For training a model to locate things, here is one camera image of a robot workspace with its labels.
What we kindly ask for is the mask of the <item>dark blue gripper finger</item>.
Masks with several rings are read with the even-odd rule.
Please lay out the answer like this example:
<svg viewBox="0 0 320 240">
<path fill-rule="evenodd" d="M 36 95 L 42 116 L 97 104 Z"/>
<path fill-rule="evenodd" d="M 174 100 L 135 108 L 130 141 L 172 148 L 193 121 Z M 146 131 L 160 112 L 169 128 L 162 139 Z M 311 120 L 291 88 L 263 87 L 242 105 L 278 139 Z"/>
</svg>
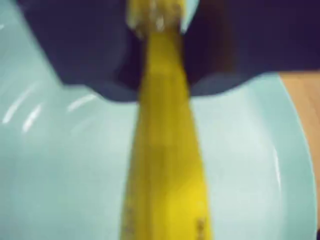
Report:
<svg viewBox="0 0 320 240">
<path fill-rule="evenodd" d="M 18 0 L 18 9 L 66 86 L 135 102 L 143 44 L 126 23 L 125 0 Z"/>
<path fill-rule="evenodd" d="M 320 68 L 317 0 L 201 0 L 183 36 L 192 96 L 264 73 Z"/>
</svg>

